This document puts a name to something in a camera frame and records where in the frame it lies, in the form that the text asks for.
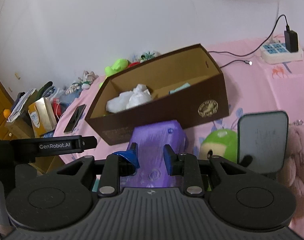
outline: charger plug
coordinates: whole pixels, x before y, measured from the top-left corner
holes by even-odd
[[[297,33],[290,30],[290,27],[286,25],[286,31],[284,31],[285,46],[289,52],[298,52],[298,37]]]

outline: power strip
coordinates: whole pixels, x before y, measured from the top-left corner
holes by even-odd
[[[270,43],[260,47],[261,57],[269,64],[278,64],[287,61],[303,60],[303,50],[299,47],[298,52],[289,52],[285,43]]]

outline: orange ball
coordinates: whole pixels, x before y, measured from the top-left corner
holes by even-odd
[[[3,111],[4,118],[8,119],[10,115],[11,115],[10,109],[4,109],[4,111]]]

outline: purple plastic block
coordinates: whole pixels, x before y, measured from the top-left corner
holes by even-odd
[[[134,176],[120,177],[123,187],[178,187],[180,176],[169,176],[163,159],[163,146],[171,145],[175,153],[184,152],[186,135],[176,120],[136,127],[129,146],[138,144],[140,168]]]

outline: white wall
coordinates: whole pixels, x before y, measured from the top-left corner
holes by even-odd
[[[0,0],[1,8],[0,80],[15,98],[49,80],[70,85],[83,69],[104,74],[144,50],[267,36],[276,0]],[[280,13],[304,45],[304,0],[281,0]]]

